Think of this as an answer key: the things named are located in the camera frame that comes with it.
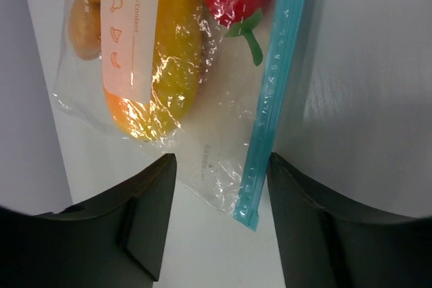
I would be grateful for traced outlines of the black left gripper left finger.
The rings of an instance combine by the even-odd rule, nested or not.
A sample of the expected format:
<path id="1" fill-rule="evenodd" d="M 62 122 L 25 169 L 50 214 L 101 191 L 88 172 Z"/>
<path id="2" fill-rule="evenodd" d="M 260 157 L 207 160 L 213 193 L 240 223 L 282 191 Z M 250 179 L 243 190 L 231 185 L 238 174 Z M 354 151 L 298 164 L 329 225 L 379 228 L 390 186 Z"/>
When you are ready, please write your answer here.
<path id="1" fill-rule="evenodd" d="M 63 212 L 1 209 L 2 287 L 151 287 L 159 280 L 177 161 L 165 154 Z"/>

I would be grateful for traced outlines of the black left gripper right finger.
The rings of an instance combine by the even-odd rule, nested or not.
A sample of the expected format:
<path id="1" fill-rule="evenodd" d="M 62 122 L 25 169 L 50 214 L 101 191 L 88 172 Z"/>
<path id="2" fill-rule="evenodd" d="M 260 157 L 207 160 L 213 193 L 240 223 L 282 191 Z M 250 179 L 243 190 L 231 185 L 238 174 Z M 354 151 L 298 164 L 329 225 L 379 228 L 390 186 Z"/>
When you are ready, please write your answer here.
<path id="1" fill-rule="evenodd" d="M 287 287 L 430 287 L 431 218 L 352 200 L 278 154 L 267 169 Z"/>

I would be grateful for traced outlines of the clear zip top bag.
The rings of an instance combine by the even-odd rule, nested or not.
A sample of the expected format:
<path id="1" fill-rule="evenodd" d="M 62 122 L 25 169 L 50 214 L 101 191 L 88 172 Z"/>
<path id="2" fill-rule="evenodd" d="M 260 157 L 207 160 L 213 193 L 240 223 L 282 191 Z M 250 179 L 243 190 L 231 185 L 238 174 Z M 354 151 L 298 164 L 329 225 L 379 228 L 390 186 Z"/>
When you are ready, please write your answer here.
<path id="1" fill-rule="evenodd" d="M 306 0 L 65 0 L 53 95 L 256 229 Z"/>

